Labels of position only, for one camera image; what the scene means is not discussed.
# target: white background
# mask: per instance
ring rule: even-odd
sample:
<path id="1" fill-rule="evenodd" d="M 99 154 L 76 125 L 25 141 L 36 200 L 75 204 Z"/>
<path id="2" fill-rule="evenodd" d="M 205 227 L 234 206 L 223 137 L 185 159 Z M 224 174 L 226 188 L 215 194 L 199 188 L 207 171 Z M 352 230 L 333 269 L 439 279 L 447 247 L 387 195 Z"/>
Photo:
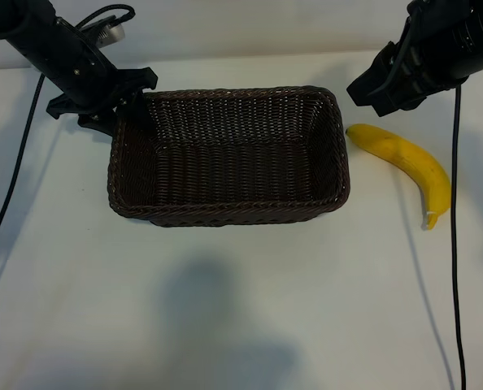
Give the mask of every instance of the white background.
<path id="1" fill-rule="evenodd" d="M 51 0 L 76 24 L 111 0 Z M 407 0 L 127 0 L 137 17 L 112 61 L 379 49 L 399 39 Z M 0 67 L 27 63 L 0 42 Z"/>
<path id="2" fill-rule="evenodd" d="M 149 65 L 159 90 L 329 88 L 345 126 L 395 131 L 449 172 L 453 93 L 379 119 L 345 92 L 375 55 Z M 0 71 L 0 207 L 37 78 Z M 351 195 L 335 213 L 155 227 L 110 209 L 111 140 L 50 118 L 58 93 L 46 83 L 0 232 L 0 390 L 451 390 L 448 371 L 459 388 L 450 216 L 424 232 L 419 189 L 397 168 L 349 145 Z M 459 166 L 463 341 L 483 390 L 483 72 L 465 86 Z"/>

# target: brown wicker basket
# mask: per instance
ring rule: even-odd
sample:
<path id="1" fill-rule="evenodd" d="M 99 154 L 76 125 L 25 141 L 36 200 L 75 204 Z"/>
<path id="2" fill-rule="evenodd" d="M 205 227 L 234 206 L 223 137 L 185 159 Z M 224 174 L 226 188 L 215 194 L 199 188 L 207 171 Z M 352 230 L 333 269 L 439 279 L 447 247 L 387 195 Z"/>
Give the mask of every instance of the brown wicker basket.
<path id="1" fill-rule="evenodd" d="M 336 98 L 316 87 L 148 93 L 153 125 L 120 117 L 111 208 L 164 226 L 307 221 L 347 200 Z"/>

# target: yellow banana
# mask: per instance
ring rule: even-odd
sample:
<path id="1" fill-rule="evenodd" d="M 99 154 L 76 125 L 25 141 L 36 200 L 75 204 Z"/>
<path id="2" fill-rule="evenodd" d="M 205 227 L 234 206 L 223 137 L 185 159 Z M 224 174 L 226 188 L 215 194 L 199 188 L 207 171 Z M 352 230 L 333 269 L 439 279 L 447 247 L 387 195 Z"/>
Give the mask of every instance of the yellow banana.
<path id="1" fill-rule="evenodd" d="M 359 148 L 405 171 L 420 187 L 426 204 L 428 230 L 451 206 L 451 183 L 446 171 L 424 149 L 400 136 L 368 124 L 356 124 L 346 135 Z"/>

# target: banana tip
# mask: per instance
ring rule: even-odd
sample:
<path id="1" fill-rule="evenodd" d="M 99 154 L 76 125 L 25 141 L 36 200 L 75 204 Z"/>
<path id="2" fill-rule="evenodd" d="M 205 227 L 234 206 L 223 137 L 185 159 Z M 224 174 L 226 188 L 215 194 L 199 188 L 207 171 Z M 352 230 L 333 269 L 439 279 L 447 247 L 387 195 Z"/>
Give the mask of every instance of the banana tip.
<path id="1" fill-rule="evenodd" d="M 438 215 L 433 213 L 427 213 L 428 222 L 426 223 L 426 230 L 433 230 L 438 221 Z"/>

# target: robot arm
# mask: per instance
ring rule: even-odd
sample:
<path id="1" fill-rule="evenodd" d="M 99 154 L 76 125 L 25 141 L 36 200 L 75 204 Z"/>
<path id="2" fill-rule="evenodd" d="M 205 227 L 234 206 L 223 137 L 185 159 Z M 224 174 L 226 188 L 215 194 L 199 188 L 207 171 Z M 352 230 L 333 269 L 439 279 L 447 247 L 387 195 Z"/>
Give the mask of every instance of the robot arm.
<path id="1" fill-rule="evenodd" d="M 80 126 L 111 135 L 114 109 L 130 102 L 142 104 L 141 91 L 156 87 L 158 79 L 151 69 L 118 70 L 98 49 L 98 43 L 120 38 L 120 24 L 134 16 L 128 8 L 126 17 L 105 18 L 79 30 L 57 17 L 48 0 L 0 0 L 0 39 L 64 92 L 48 105 L 54 118 L 75 113 Z"/>
<path id="2" fill-rule="evenodd" d="M 415 0 L 399 43 L 390 42 L 350 87 L 379 116 L 414 110 L 483 70 L 483 0 Z"/>

